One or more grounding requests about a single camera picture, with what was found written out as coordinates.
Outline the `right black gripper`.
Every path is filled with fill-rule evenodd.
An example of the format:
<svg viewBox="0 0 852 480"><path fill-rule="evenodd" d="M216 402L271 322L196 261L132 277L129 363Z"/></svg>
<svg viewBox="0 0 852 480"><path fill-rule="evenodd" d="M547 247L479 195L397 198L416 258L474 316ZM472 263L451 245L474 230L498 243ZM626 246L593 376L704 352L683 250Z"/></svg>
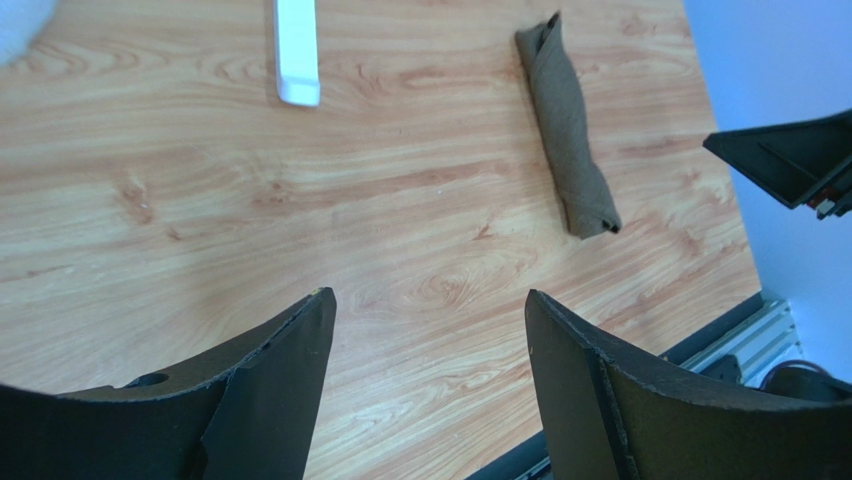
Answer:
<svg viewBox="0 0 852 480"><path fill-rule="evenodd" d="M717 132L703 147L789 209L818 220L851 210L851 112Z"/></svg>

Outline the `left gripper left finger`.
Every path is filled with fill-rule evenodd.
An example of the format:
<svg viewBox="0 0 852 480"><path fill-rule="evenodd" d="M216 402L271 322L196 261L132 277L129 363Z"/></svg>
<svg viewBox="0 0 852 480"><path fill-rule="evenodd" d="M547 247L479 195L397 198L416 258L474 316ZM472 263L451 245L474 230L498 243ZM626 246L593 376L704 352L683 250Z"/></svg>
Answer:
<svg viewBox="0 0 852 480"><path fill-rule="evenodd" d="M5 479L300 479L333 341L320 288L123 387L1 389Z"/></svg>

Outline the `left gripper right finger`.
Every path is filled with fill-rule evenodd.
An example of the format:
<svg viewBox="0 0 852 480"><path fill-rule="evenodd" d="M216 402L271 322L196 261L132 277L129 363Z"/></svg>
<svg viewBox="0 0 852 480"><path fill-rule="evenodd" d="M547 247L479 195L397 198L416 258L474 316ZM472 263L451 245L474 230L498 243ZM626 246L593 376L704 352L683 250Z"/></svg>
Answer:
<svg viewBox="0 0 852 480"><path fill-rule="evenodd" d="M558 479L847 479L851 397L789 397L693 373L533 290L529 359Z"/></svg>

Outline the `brown cloth napkin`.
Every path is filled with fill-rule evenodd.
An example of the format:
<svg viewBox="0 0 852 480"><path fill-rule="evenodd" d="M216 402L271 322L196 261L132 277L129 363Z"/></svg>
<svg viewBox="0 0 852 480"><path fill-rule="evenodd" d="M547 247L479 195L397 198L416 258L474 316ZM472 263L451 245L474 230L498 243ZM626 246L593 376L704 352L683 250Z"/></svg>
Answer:
<svg viewBox="0 0 852 480"><path fill-rule="evenodd" d="M586 103L565 50L561 13L517 31L515 44L568 232L582 240L619 233L623 222L593 160Z"/></svg>

